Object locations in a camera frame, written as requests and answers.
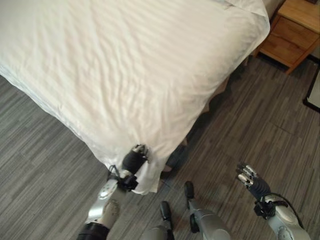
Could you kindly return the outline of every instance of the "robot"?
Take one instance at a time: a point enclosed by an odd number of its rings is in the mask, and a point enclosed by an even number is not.
[[[106,240],[120,214],[121,202],[127,192],[137,185],[135,174],[148,160],[148,148],[136,145],[124,157],[121,170],[115,166],[109,169],[107,183],[101,188],[96,202],[77,240]],[[254,211],[267,220],[277,240],[311,240],[290,202],[280,194],[273,193],[269,185],[249,165],[237,166],[236,178],[255,197]],[[212,211],[201,207],[194,194],[194,185],[184,185],[187,207],[190,211],[190,228],[200,233],[203,240],[231,240],[231,234],[224,222]],[[140,240],[174,240],[171,210],[168,202],[160,205],[163,224],[145,231]]]

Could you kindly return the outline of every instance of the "floor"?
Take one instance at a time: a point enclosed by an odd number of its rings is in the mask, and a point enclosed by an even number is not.
[[[243,161],[291,200],[311,239],[319,240],[320,114],[302,104],[316,70],[306,60],[287,76],[262,58],[239,67],[210,113],[197,121],[189,145],[173,154],[175,168],[158,193],[129,193],[108,239],[138,240],[161,222],[162,200],[171,205],[176,240],[202,239],[189,230],[187,180],[235,240],[275,239],[255,216],[254,198],[235,180]],[[0,136],[0,239],[76,239],[106,169],[71,131],[3,78]]]

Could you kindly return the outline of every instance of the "bed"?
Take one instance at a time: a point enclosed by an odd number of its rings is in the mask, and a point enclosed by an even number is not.
[[[146,194],[269,30],[262,0],[1,1],[0,75],[108,168],[148,145],[135,191]]]

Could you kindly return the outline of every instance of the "robotic hand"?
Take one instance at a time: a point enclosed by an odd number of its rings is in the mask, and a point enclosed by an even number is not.
[[[267,220],[277,240],[311,240],[298,214],[287,199],[278,193],[271,192],[269,185],[251,166],[241,163],[236,171],[237,179],[256,199],[255,213]]]
[[[119,217],[122,199],[138,185],[135,174],[148,160],[147,155],[147,147],[138,144],[124,157],[120,171],[114,165],[110,167],[107,183],[101,188],[96,202],[89,210],[77,240],[106,240]]]

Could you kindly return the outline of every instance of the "nightstand drawer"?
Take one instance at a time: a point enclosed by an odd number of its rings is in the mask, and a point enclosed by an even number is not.
[[[272,35],[296,44],[300,48],[307,50],[319,37],[315,32],[301,26],[285,17],[280,17]]]
[[[291,67],[305,52],[296,44],[273,34],[269,35],[260,51],[288,67]]]

